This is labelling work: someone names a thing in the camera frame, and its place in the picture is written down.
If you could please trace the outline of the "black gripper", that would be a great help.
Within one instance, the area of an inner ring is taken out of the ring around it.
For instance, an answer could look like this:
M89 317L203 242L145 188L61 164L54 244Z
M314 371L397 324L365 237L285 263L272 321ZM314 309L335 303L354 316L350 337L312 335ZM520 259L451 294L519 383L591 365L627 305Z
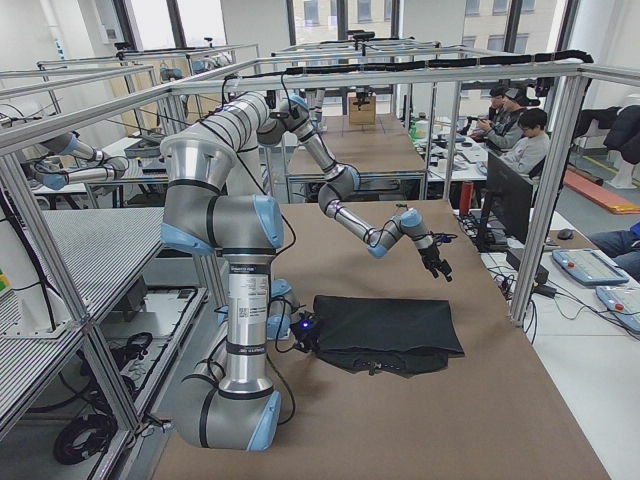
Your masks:
M304 353L319 351L322 320L313 312L300 312L297 321L290 325L290 330L295 337L295 349Z
M423 265L431 272L432 275L439 275L441 273L447 282L451 282L453 280L452 268L448 262L444 262L440 258L439 249L435 244L426 248L420 248L418 252L421 256Z

